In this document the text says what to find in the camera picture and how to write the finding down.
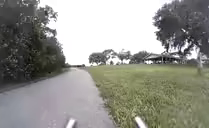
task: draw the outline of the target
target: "asphalt road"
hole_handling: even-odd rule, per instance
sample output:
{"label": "asphalt road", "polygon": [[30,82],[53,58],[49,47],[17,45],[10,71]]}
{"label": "asphalt road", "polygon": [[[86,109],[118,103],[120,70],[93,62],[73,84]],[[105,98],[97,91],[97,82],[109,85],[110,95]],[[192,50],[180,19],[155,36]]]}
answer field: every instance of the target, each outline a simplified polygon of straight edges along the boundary
{"label": "asphalt road", "polygon": [[71,69],[59,76],[0,94],[0,128],[114,128],[91,76]]}

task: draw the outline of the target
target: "sky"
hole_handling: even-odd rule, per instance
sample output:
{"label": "sky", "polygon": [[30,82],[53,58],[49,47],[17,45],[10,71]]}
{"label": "sky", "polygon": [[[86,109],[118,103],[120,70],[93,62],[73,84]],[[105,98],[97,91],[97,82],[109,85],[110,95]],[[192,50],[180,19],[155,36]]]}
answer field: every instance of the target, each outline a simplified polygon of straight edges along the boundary
{"label": "sky", "polygon": [[92,52],[113,49],[164,51],[156,40],[155,12],[170,0],[41,0],[58,12],[57,30],[66,62],[86,64]]}

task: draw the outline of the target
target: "green grass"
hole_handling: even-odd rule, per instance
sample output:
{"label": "green grass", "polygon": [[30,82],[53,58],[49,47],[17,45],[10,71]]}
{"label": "green grass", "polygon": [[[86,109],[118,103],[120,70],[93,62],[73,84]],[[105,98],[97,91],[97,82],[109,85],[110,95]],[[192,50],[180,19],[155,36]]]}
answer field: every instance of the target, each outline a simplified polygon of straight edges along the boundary
{"label": "green grass", "polygon": [[157,65],[90,67],[89,72],[121,128],[140,116],[149,128],[209,128],[209,74]]}

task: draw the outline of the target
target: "treeline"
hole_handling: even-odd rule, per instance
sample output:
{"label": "treeline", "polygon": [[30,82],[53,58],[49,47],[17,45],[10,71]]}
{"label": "treeline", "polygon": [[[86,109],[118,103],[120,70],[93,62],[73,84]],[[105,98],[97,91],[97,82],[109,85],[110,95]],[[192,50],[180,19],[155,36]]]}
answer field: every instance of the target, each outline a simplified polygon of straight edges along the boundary
{"label": "treeline", "polygon": [[130,64],[139,64],[142,63],[144,60],[144,57],[149,55],[147,51],[140,51],[134,55],[131,54],[130,51],[125,51],[124,49],[120,52],[115,52],[113,49],[106,49],[103,52],[94,52],[89,56],[89,63],[96,65],[114,65],[114,62],[112,59],[118,58],[121,62],[118,62],[118,64],[123,64],[124,61],[130,60]]}
{"label": "treeline", "polygon": [[43,76],[65,66],[50,7],[37,0],[0,0],[0,84]]}

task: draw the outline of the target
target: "house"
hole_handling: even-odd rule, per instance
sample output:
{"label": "house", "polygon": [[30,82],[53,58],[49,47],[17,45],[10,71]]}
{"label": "house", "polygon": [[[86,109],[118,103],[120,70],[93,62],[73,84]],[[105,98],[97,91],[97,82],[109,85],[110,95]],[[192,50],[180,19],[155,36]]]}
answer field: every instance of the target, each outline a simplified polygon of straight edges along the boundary
{"label": "house", "polygon": [[173,64],[184,63],[184,60],[170,54],[149,54],[144,57],[144,62],[147,64]]}

